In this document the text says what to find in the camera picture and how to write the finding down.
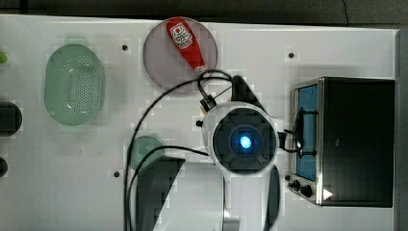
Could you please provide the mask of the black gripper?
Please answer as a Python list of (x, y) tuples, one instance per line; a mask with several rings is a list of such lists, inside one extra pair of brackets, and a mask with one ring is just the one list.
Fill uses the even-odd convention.
[(242, 76), (234, 76), (232, 78), (231, 109), (249, 109), (257, 112), (267, 112)]

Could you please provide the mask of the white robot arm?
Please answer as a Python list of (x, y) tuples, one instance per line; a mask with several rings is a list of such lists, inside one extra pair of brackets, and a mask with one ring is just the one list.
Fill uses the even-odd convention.
[(240, 76), (232, 95), (197, 121), (208, 164), (165, 156), (160, 142), (136, 144), (132, 231), (269, 231), (278, 216), (275, 165), (282, 122)]

